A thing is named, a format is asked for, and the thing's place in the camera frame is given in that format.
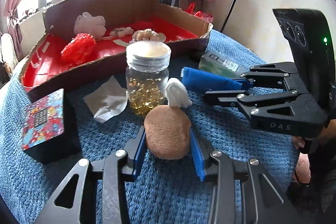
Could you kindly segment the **person's right hand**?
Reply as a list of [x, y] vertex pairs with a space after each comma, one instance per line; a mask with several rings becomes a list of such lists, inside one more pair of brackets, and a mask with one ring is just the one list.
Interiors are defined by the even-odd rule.
[[335, 119], [331, 120], [316, 139], [308, 153], [299, 153], [293, 179], [302, 184], [313, 182], [313, 177], [324, 177], [333, 167], [335, 157]]

